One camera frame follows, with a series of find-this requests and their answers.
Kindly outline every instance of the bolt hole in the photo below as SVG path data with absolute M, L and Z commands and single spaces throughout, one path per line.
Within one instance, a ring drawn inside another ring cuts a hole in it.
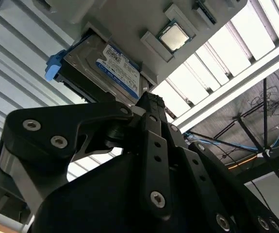
M 162 159 L 161 159 L 159 156 L 157 156 L 157 155 L 154 157 L 154 159 L 155 159 L 155 161 L 157 161 L 157 162 L 161 162 L 161 161 L 162 161 Z
M 57 144 L 60 144 L 60 145 L 63 144 L 62 139 L 56 139 L 55 142 L 56 142 Z
M 202 180 L 202 181 L 206 181 L 206 178 L 204 176 L 199 176 L 199 178 Z
M 36 127 L 37 127 L 36 124 L 33 123 L 33 122 L 28 122 L 28 123 L 27 123 L 27 126 L 28 126 L 29 128 L 36 128 Z
M 161 197 L 159 195 L 154 195 L 154 199 L 160 203 L 162 201 Z
M 153 121 L 158 121 L 158 119 L 157 119 L 155 116 L 153 116 L 153 115 L 150 115 L 149 117 L 150 117 L 150 119 L 153 120 Z
M 158 148 L 160 148 L 160 147 L 161 147 L 161 144 L 160 144 L 160 143 L 158 143 L 158 142 L 155 142 L 154 144 L 155 144 L 155 146 L 156 146 L 156 147 L 158 147 Z
M 127 109 L 125 109 L 125 108 L 120 108 L 120 110 L 121 110 L 121 112 L 123 112 L 125 114 L 129 113 L 129 111 Z

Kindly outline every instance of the hard drive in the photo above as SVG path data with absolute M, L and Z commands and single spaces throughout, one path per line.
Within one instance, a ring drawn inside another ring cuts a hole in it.
M 132 104 L 145 88 L 164 81 L 247 0 L 33 2 L 73 38 L 89 30 L 96 34 L 65 60 L 98 87 Z
M 136 104 L 139 97 L 149 90 L 148 81 L 140 74 L 139 66 L 117 46 L 105 43 L 95 33 L 76 46 L 64 60 L 82 74 L 79 78 L 83 82 L 91 80 L 125 104 Z

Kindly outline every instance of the metal pole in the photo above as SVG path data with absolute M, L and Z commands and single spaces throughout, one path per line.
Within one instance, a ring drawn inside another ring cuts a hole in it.
M 194 134 L 194 135 L 196 135 L 196 136 L 203 137 L 203 138 L 206 138 L 206 139 L 211 140 L 211 141 L 214 141 L 214 142 L 219 142 L 219 143 L 221 143 L 221 144 L 225 144 L 225 145 L 230 146 L 230 147 L 238 148 L 238 149 L 240 149 L 240 150 L 246 150 L 246 151 L 249 151 L 249 152 L 252 152 L 252 153 L 255 152 L 254 150 L 250 150 L 250 149 L 247 149 L 247 148 L 244 148 L 244 147 L 240 147 L 240 146 L 237 146 L 237 145 L 228 143 L 228 142 L 224 142 L 224 141 L 220 141 L 220 140 L 217 140 L 217 139 L 213 139 L 213 138 L 211 138 L 211 137 L 208 137 L 208 136 L 205 136 L 205 135 L 201 135 L 201 134 L 199 134 L 199 133 L 190 132 L 190 134 Z
M 267 101 L 266 101 L 266 78 L 263 80 L 263 131 L 264 131 L 264 149 L 267 149 Z
M 245 133 L 248 135 L 248 137 L 250 138 L 250 140 L 253 142 L 253 144 L 255 144 L 256 148 L 258 149 L 259 152 L 263 152 L 263 148 L 260 145 L 260 143 L 257 141 L 257 139 L 254 137 L 254 135 L 252 135 L 252 133 L 249 131 L 249 129 L 247 128 L 247 126 L 244 124 L 244 122 L 242 121 L 242 119 L 238 119 L 238 123 L 241 125 L 241 127 L 243 128 L 243 130 L 245 131 Z

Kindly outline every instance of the corrugated metal ceiling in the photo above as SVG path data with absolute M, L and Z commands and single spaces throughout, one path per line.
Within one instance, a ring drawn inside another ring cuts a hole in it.
M 84 102 L 61 83 L 44 80 L 49 56 L 72 43 L 32 0 L 4 1 L 0 7 L 0 136 L 6 115 L 15 109 Z M 169 120 L 185 131 L 203 118 L 190 119 L 203 105 L 278 56 L 279 0 L 276 4 L 253 0 L 153 92 L 164 98 L 173 113 L 174 119 Z M 69 179 L 120 153 L 116 149 L 72 163 Z

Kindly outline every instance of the sticker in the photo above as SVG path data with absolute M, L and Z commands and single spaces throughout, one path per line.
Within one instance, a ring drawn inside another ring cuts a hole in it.
M 110 45 L 106 46 L 103 54 L 107 60 L 97 59 L 96 65 L 132 97 L 139 99 L 139 71 L 120 51 Z

